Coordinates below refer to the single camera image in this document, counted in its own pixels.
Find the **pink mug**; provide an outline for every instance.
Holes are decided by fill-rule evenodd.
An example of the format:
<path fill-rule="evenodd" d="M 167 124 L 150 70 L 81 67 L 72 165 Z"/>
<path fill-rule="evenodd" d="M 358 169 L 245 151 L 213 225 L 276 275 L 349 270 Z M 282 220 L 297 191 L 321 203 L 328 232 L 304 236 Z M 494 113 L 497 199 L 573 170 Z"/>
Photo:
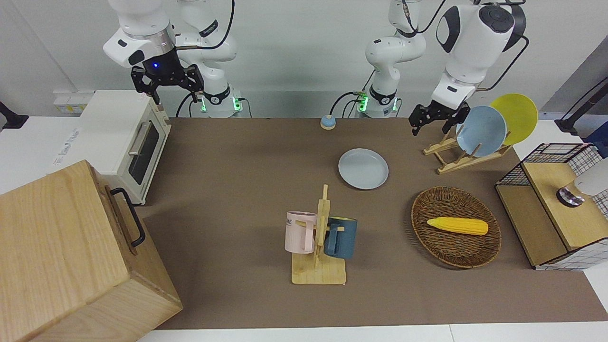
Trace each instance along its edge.
<path fill-rule="evenodd" d="M 289 211 L 285 227 L 285 250 L 296 254 L 314 251 L 314 226 L 317 214 L 312 212 Z"/>

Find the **tabletop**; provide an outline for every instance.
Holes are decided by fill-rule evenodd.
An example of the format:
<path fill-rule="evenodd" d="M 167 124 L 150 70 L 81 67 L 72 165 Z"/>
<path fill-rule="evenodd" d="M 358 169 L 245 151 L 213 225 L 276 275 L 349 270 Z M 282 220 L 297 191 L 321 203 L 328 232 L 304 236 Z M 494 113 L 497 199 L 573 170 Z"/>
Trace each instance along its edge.
<path fill-rule="evenodd" d="M 421 150 L 407 119 L 176 119 L 138 208 L 184 302 L 161 329 L 380 326 L 606 320 L 584 274 L 533 271 L 494 183 L 513 152 L 446 175 Z M 369 148 L 388 162 L 388 181 L 361 191 L 337 171 L 340 156 Z M 444 158 L 449 159 L 450 152 Z M 330 185 L 333 215 L 359 220 L 344 286 L 293 285 L 283 249 L 285 212 L 314 211 Z M 443 267 L 416 243 L 409 215 L 432 186 L 455 186 L 484 202 L 503 238 L 497 259 L 466 271 Z"/>

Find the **metal handle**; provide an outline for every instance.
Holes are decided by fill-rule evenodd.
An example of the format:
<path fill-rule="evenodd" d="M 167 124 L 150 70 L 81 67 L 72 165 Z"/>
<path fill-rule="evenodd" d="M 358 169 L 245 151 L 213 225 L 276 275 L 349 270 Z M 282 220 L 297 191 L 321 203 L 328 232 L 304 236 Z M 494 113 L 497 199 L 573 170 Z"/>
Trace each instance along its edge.
<path fill-rule="evenodd" d="M 137 136 L 135 137 L 135 141 L 129 150 L 130 156 L 139 156 L 142 153 L 143 144 L 146 142 L 146 137 L 152 128 L 151 122 L 144 122 L 139 127 L 139 131 L 137 132 Z"/>
<path fill-rule="evenodd" d="M 116 196 L 118 194 L 123 194 L 125 196 L 125 200 L 127 205 L 129 206 L 129 210 L 131 211 L 131 215 L 133 216 L 133 220 L 135 220 L 135 224 L 137 225 L 137 230 L 139 230 L 139 237 L 135 239 L 135 241 L 131 242 L 131 246 L 137 247 L 142 244 L 142 242 L 146 239 L 146 232 L 143 230 L 142 223 L 139 221 L 139 217 L 135 212 L 135 207 L 129 198 L 129 194 L 125 189 L 121 187 L 117 187 L 116 189 L 110 190 L 110 195 Z"/>

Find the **mug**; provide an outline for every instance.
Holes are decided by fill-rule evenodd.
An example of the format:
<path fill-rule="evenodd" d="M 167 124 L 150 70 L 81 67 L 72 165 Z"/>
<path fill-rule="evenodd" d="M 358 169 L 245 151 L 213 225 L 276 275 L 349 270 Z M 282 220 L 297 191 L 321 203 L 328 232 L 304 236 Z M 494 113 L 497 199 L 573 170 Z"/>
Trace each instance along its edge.
<path fill-rule="evenodd" d="M 296 254 L 312 253 L 314 251 L 314 226 L 316 223 L 317 214 L 312 212 L 288 212 L 285 227 L 285 250 Z"/>
<path fill-rule="evenodd" d="M 330 216 L 327 225 L 329 226 L 329 232 L 325 235 L 323 252 L 328 256 L 340 259 L 352 258 L 354 238 L 357 234 L 357 220 Z"/>

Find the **wooden box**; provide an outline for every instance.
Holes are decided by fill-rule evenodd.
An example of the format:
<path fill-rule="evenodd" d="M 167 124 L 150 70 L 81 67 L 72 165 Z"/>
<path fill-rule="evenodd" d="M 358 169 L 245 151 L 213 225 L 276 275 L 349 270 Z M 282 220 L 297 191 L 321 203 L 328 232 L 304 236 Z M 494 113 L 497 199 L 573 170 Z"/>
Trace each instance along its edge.
<path fill-rule="evenodd" d="M 1 342 L 136 341 L 182 309 L 131 208 L 86 161 L 0 196 Z"/>
<path fill-rule="evenodd" d="M 608 220 L 587 197 L 578 208 L 559 202 L 557 190 L 576 178 L 565 162 L 523 162 L 530 185 L 497 185 L 530 265 L 537 270 L 583 270 L 605 262 Z"/>

